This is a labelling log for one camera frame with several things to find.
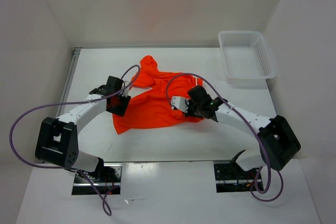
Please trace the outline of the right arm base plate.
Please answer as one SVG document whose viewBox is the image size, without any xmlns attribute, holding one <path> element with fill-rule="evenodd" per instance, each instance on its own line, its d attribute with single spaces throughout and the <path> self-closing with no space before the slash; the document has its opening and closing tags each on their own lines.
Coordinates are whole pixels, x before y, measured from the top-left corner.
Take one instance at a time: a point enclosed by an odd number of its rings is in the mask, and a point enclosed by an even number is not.
<svg viewBox="0 0 336 224">
<path fill-rule="evenodd" d="M 217 193 L 240 193 L 250 191 L 255 183 L 258 169 L 235 170 L 229 161 L 214 162 L 214 176 Z"/>
</svg>

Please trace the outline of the orange mesh shorts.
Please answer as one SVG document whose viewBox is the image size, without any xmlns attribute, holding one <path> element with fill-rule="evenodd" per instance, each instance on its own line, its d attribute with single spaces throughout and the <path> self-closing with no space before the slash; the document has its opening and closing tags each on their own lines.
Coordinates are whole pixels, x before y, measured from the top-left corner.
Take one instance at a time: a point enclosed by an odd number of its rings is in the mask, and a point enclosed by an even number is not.
<svg viewBox="0 0 336 224">
<path fill-rule="evenodd" d="M 185 122 L 198 123 L 202 120 L 173 110 L 168 99 L 173 96 L 188 98 L 187 91 L 196 85 L 202 85 L 203 80 L 187 75 L 178 77 L 169 85 L 167 97 L 167 83 L 179 73 L 160 71 L 157 62 L 150 55 L 141 59 L 140 66 L 141 71 L 133 87 L 147 90 L 131 98 L 124 116 L 112 116 L 117 134 L 130 129 L 154 129 Z"/>
</svg>

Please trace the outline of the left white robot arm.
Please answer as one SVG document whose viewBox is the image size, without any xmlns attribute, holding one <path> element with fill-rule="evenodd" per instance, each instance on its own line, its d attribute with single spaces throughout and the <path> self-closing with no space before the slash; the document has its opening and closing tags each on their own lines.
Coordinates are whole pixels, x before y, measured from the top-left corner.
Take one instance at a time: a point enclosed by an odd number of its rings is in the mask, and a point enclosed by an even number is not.
<svg viewBox="0 0 336 224">
<path fill-rule="evenodd" d="M 109 172 L 104 161 L 79 150 L 78 135 L 103 112 L 124 116 L 131 97 L 130 83 L 109 76 L 107 83 L 89 92 L 85 103 L 57 118 L 45 118 L 40 126 L 35 157 L 67 170 L 80 171 L 93 182 L 104 179 Z"/>
</svg>

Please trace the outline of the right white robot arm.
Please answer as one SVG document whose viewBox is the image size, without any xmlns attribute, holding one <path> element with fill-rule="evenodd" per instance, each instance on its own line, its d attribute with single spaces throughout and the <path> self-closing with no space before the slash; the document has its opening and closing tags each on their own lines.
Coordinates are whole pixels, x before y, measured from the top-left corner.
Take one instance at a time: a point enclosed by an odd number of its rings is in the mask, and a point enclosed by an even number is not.
<svg viewBox="0 0 336 224">
<path fill-rule="evenodd" d="M 230 172 L 243 178 L 249 170 L 264 166 L 281 171 L 300 151 L 301 144 L 287 120 L 280 115 L 268 118 L 234 106 L 219 97 L 212 99 L 202 86 L 187 92 L 186 115 L 228 124 L 257 137 L 258 151 L 240 151 L 232 158 Z"/>
</svg>

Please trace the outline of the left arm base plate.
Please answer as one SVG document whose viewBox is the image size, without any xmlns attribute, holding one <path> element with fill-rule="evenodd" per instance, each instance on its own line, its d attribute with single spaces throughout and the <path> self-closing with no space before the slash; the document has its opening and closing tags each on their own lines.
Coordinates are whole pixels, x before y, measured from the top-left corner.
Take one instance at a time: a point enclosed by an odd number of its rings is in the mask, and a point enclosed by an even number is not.
<svg viewBox="0 0 336 224">
<path fill-rule="evenodd" d="M 84 172 L 101 195 L 119 195 L 121 191 L 122 163 L 105 163 L 99 178 L 93 177 L 93 173 Z M 72 195 L 96 195 L 97 192 L 91 184 L 81 175 L 75 173 Z"/>
</svg>

